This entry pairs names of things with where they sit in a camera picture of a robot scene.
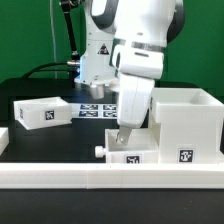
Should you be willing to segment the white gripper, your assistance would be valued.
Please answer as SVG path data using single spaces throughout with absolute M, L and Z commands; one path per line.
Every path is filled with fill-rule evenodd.
M 118 78 L 97 78 L 90 84 L 94 99 L 104 97 L 106 84 L 112 91 L 119 93 L 117 101 L 117 123 L 120 126 L 116 142 L 127 144 L 131 128 L 140 128 L 150 102 L 155 80 L 163 72 L 164 54 L 122 45 L 114 48 L 112 65 Z

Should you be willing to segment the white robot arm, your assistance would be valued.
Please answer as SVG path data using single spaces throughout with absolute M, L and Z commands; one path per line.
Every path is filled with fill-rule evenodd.
M 84 18 L 87 43 L 75 82 L 95 99 L 106 87 L 118 93 L 117 141 L 125 144 L 146 117 L 164 49 L 183 29 L 184 0 L 87 0 Z

